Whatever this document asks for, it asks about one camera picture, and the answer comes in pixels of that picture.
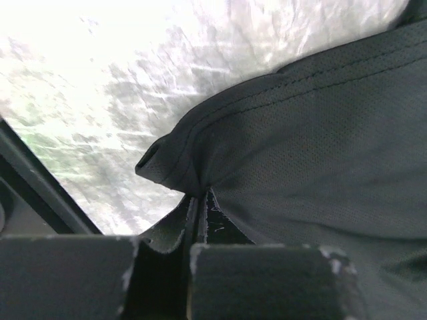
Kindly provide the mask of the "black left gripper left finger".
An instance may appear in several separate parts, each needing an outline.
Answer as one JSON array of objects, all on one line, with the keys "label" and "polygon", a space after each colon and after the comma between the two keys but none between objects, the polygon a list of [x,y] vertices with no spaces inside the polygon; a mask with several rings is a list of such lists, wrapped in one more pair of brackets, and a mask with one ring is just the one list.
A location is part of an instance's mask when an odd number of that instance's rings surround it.
[{"label": "black left gripper left finger", "polygon": [[184,197],[137,236],[2,236],[1,318],[183,319],[185,228],[196,211]]}]

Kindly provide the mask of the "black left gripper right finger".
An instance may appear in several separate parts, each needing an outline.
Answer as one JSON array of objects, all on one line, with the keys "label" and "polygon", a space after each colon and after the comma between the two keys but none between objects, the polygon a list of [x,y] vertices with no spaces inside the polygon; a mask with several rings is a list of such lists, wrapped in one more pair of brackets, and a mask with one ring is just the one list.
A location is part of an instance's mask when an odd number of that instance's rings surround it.
[{"label": "black left gripper right finger", "polygon": [[189,251],[189,319],[365,319],[357,272],[333,247],[256,245],[208,191]]}]

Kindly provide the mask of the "black t shirt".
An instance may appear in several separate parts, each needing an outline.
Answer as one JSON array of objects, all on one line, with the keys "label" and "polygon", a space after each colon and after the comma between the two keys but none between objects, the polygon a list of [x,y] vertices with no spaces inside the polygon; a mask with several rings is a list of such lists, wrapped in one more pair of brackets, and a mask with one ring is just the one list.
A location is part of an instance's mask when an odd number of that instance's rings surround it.
[{"label": "black t shirt", "polygon": [[197,201],[212,191],[256,245],[333,247],[365,319],[426,318],[426,2],[384,33],[296,61],[189,111],[135,167]]}]

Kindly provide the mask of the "black base crossbar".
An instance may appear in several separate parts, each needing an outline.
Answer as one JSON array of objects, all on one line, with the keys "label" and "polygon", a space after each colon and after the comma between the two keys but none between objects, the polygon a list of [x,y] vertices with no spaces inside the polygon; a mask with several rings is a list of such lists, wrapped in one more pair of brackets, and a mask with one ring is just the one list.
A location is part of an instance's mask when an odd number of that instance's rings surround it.
[{"label": "black base crossbar", "polygon": [[57,233],[101,234],[4,119],[1,119],[1,178]]}]

